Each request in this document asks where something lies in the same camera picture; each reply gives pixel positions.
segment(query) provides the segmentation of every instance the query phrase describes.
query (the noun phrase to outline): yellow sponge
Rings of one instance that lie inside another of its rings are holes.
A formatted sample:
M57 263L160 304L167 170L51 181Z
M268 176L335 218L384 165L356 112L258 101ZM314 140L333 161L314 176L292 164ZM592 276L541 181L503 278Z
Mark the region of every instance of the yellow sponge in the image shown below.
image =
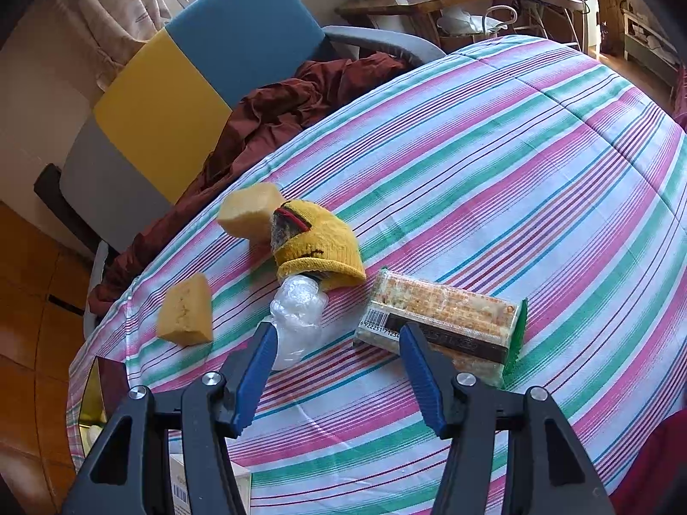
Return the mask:
M236 238L269 242L272 213L283 202L274 184L259 182L225 197L217 213L217 222L227 234Z
M212 292L203 273L171 287L157 315L157 336L178 345L212 342Z

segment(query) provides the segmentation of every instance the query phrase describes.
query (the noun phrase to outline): chair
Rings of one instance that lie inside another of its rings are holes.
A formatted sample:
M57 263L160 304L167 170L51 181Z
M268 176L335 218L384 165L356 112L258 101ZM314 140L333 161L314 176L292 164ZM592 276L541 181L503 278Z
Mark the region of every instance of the chair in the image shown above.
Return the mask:
M35 192L95 253L92 287L112 247L176 203L235 106L255 88L292 77L306 60L332 60L332 42L385 51L418 66L445 54L418 37L321 28L299 0L197 0L121 71L95 105L59 170ZM86 309L84 334L95 329Z

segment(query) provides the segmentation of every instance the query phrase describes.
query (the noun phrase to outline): floor tile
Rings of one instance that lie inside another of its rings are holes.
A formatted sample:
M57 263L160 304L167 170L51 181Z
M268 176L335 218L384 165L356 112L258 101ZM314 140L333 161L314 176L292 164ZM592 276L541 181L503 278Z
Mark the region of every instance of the floor tile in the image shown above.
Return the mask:
M69 465L70 445L67 441L67 388L65 382L36 374L36 424L40 455L47 461Z
M45 296L59 244L0 202L0 273L23 289Z
M26 515L54 515L40 459L0 445L0 474Z
M0 277L0 352L32 370L42 314L41 298Z
M33 371L0 356L3 387L0 443L40 456L33 402Z
M73 252L63 251L57 260L49 293L72 306L84 309L88 294L91 266Z
M83 318L47 302L40 323L36 372L69 381L71 361L83 343Z
M53 463L52 461L45 461L44 466L52 500L55 503L55 507L60 509L64 498L67 497L67 492L70 491L71 485L76 478L76 471L73 465L63 465L61 463Z

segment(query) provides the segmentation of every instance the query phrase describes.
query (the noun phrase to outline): blue gripper pad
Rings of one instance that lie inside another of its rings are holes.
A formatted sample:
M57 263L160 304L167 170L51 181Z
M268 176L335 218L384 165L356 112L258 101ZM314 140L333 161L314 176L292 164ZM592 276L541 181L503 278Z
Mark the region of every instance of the blue gripper pad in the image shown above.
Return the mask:
M267 382L274 358L277 356L277 330L270 325L262 340L255 348L253 357L246 368L243 379L236 389L234 418L229 425L237 436L243 428L250 426L258 407L260 395Z
M401 327L399 343L401 359L413 387L415 399L420 405L425 424L438 436L443 435L447 423L442 408L441 392L434 380L425 355L407 325Z

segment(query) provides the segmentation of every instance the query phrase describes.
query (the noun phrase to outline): yellow knit hat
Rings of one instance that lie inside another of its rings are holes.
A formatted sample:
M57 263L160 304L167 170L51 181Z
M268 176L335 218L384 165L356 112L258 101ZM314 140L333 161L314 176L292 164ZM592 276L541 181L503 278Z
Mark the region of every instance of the yellow knit hat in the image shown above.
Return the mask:
M272 251L277 278L308 273L320 290L365 282L358 241L334 213L310 201L287 201L272 215Z

